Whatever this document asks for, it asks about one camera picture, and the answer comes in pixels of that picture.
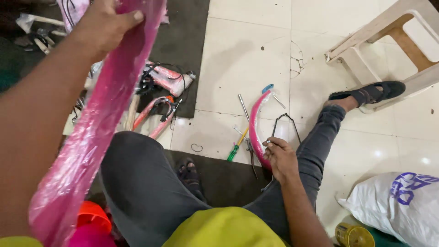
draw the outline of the white plastic stool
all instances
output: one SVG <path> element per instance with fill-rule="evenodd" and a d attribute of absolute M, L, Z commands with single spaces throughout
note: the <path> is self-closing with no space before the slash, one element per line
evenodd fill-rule
<path fill-rule="evenodd" d="M 404 32 L 403 25 L 416 18 L 429 35 L 439 44 L 439 12 L 429 0 L 399 0 L 370 23 L 326 52 L 326 62 L 344 62 L 357 77 L 362 87 L 381 81 L 360 53 L 364 42 L 374 43 L 390 35 L 418 68 L 418 73 L 405 79 L 406 91 L 399 97 L 361 107 L 363 113 L 372 113 L 412 97 L 439 82 L 439 64 L 430 61 L 414 41 Z"/>

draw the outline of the hand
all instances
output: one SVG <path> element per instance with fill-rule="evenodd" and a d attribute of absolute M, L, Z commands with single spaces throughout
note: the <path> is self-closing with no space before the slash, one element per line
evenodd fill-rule
<path fill-rule="evenodd" d="M 267 141 L 263 142 L 267 147 L 264 159 L 270 161 L 274 177 L 281 184 L 291 178 L 299 178 L 297 156 L 293 148 L 286 141 L 276 137 L 270 137 Z"/>
<path fill-rule="evenodd" d="M 123 35 L 144 19 L 141 11 L 117 15 L 116 0 L 95 0 L 70 34 L 91 55 L 93 62 L 105 58 L 122 41 Z"/>

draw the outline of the pliers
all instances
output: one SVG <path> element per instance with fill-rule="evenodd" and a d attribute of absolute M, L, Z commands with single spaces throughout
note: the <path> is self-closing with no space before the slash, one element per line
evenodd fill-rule
<path fill-rule="evenodd" d="M 252 163 L 253 173 L 255 174 L 256 179 L 258 179 L 258 175 L 256 174 L 256 170 L 255 170 L 255 160 L 253 158 L 253 154 L 255 152 L 253 151 L 253 147 L 252 147 L 252 145 L 250 143 L 250 138 L 247 139 L 247 146 L 248 146 L 247 151 L 250 152 L 250 160 L 251 160 L 251 163 Z"/>

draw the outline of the yellow container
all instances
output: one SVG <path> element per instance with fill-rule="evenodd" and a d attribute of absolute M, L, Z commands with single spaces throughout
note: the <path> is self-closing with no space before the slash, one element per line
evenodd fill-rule
<path fill-rule="evenodd" d="M 359 225 L 340 223 L 335 228 L 335 237 L 346 247 L 375 247 L 372 234 Z"/>

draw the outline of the gray trousers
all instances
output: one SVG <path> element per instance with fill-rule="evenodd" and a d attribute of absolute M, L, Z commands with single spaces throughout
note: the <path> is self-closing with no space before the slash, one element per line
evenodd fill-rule
<path fill-rule="evenodd" d="M 324 107 L 297 149 L 300 179 L 314 208 L 324 163 L 345 114 L 338 105 Z M 212 208 L 180 182 L 158 142 L 135 132 L 114 135 L 100 173 L 115 224 L 131 247 L 162 246 L 193 213 Z M 243 208 L 290 242 L 279 182 Z"/>

